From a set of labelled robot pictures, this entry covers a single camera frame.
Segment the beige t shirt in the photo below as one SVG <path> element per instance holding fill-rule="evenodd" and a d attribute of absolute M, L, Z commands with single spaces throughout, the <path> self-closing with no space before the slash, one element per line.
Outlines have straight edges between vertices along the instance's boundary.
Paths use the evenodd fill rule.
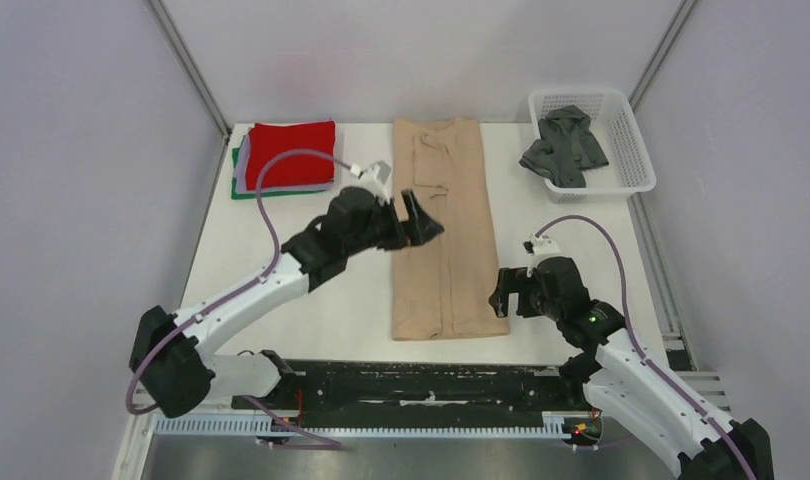
<path fill-rule="evenodd" d="M 397 119 L 392 127 L 393 187 L 410 189 L 444 231 L 392 256 L 395 341 L 506 336 L 508 320 L 488 303 L 498 251 L 478 121 Z"/>

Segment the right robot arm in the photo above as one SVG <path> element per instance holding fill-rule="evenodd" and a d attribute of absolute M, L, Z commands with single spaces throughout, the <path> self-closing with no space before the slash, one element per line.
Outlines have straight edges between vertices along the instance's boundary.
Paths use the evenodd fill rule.
<path fill-rule="evenodd" d="M 613 417 L 678 479 L 772 479 L 771 442 L 755 420 L 735 420 L 633 338 L 628 319 L 591 298 L 575 262 L 551 257 L 534 268 L 501 268 L 489 304 L 498 317 L 517 297 L 522 318 L 553 320 L 580 349 L 559 368 L 558 392 L 572 408 Z"/>

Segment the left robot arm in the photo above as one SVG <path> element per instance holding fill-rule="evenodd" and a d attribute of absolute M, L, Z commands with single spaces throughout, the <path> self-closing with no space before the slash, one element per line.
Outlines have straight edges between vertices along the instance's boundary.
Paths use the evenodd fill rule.
<path fill-rule="evenodd" d="M 192 307 L 168 312 L 156 305 L 144 312 L 129 359 L 133 378 L 126 393 L 128 411 L 148 411 L 134 403 L 137 387 L 168 418 L 220 397 L 251 395 L 271 407 L 287 405 L 295 381 L 272 358 L 264 353 L 221 355 L 219 349 L 269 312 L 340 275 L 351 257 L 366 250 L 420 247 L 444 233 L 412 190 L 401 196 L 406 219 L 399 218 L 393 200 L 364 187 L 345 187 L 324 214 L 275 245 L 266 267 Z"/>

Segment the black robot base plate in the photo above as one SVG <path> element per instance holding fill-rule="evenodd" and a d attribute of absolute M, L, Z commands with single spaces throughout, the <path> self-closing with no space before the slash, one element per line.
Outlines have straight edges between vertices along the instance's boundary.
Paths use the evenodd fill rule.
<path fill-rule="evenodd" d="M 536 427 L 545 412 L 592 408 L 555 367 L 286 361 L 260 403 L 295 411 L 303 428 Z"/>

